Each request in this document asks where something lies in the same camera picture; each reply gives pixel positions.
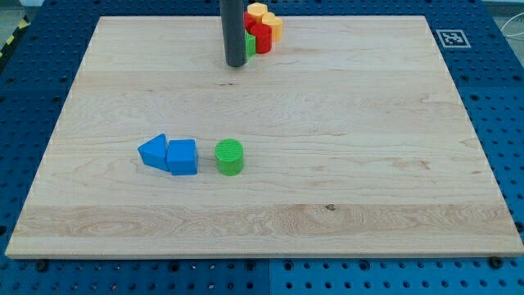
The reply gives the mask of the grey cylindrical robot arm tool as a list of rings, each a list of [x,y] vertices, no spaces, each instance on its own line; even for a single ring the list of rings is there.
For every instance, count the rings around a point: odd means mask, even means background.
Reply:
[[[241,67],[246,63],[246,42],[242,0],[220,0],[224,54],[228,66]]]

